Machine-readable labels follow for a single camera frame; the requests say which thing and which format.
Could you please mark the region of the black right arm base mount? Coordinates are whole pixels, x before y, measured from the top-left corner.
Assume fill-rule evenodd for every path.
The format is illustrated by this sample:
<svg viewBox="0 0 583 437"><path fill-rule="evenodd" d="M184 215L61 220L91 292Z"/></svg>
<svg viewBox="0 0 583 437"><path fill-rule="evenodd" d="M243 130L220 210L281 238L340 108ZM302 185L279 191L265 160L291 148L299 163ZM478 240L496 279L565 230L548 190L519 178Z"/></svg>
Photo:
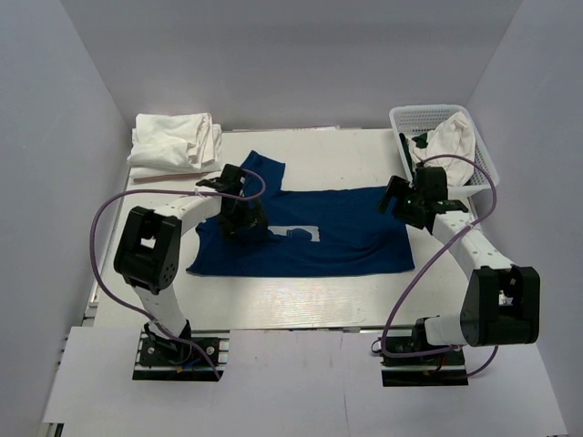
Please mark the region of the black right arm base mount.
<svg viewBox="0 0 583 437"><path fill-rule="evenodd" d="M382 385L385 388L467 386L465 357L450 351L424 357L390 358L382 353L381 338L371 345L371 353L381 358Z"/></svg>

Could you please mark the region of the blue Mickey print t-shirt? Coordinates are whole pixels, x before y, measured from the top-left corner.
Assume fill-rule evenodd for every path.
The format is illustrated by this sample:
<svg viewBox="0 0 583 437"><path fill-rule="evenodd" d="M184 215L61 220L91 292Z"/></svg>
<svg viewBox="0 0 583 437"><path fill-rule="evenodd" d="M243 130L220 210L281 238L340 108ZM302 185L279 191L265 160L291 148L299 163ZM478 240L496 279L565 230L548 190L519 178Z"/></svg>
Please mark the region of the blue Mickey print t-shirt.
<svg viewBox="0 0 583 437"><path fill-rule="evenodd" d="M377 211L384 188L285 191L285 166L252 151L242 167L259 174L244 193L265 188L265 234L245 241L221 235L216 218L197 226L199 251L187 271L199 276L320 278L414 269L404 223Z"/></svg>

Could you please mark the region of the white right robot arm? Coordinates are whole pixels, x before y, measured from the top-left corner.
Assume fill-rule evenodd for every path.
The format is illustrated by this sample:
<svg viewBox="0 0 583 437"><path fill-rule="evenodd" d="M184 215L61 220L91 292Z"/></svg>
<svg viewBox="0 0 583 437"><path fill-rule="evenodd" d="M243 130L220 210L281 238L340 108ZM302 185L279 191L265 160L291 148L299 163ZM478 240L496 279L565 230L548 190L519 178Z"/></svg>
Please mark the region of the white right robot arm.
<svg viewBox="0 0 583 437"><path fill-rule="evenodd" d="M390 350L380 340L382 354L395 359L417 358L430 363L463 346L532 344L539 336L539 274L519 267L498 251L478 228L469 209L448 197L445 170L419 167L414 179L391 177L378 211L425 229L442 243L468 279L460 311L419 319L409 343Z"/></svg>

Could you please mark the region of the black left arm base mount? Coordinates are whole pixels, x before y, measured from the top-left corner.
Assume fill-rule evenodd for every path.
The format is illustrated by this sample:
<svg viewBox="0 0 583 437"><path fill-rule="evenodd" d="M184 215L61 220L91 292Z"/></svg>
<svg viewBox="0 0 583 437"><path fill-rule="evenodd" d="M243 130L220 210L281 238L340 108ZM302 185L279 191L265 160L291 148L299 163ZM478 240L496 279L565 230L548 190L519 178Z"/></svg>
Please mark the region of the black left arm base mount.
<svg viewBox="0 0 583 437"><path fill-rule="evenodd" d="M222 375L228 360L229 334L192 332L191 340L207 353L218 373ZM196 349L187 346L186 350L179 354L174 351L165 351L161 345L150 339L145 331L142 331L132 380L217 382L219 379Z"/></svg>

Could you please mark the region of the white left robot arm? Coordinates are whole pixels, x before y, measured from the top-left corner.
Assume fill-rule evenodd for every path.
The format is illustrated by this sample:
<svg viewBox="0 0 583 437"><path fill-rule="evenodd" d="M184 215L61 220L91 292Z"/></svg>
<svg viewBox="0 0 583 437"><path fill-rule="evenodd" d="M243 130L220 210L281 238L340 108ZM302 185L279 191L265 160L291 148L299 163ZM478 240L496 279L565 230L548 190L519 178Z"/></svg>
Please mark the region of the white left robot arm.
<svg viewBox="0 0 583 437"><path fill-rule="evenodd" d="M164 338L161 352L182 363L192 353L189 323L179 308L173 282L182 237L208 219L226 240L263 236L267 219L257 198L225 198L219 193L177 198L157 208L132 208L114 258L114 270L139 296L148 328Z"/></svg>

